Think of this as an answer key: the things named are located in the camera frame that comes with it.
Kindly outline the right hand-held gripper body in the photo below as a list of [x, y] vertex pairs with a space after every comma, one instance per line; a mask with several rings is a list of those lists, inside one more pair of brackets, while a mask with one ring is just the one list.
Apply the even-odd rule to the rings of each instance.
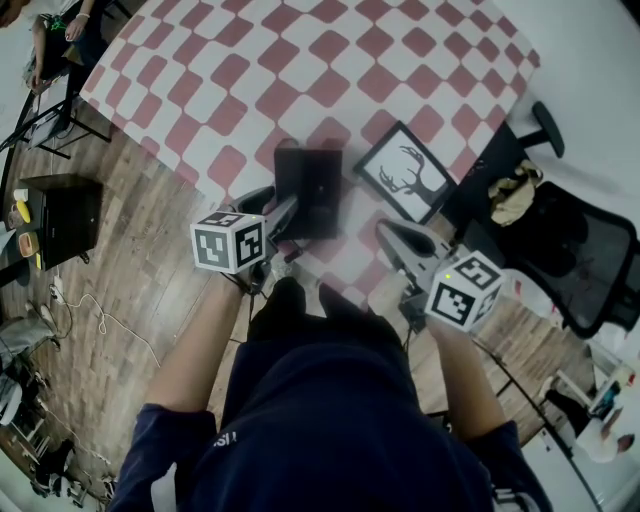
[[399, 310], [414, 332], [429, 316], [469, 332], [490, 313], [505, 276], [483, 253], [458, 251], [406, 220], [380, 220], [375, 233], [392, 267], [409, 281]]

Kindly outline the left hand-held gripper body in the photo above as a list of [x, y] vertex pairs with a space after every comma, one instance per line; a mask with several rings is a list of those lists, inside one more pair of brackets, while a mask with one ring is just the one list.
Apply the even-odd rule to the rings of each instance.
[[193, 223], [195, 265], [221, 273], [244, 293], [259, 293], [285, 232], [277, 238], [267, 237], [267, 214], [288, 198], [267, 211], [275, 197], [273, 186], [259, 188]]

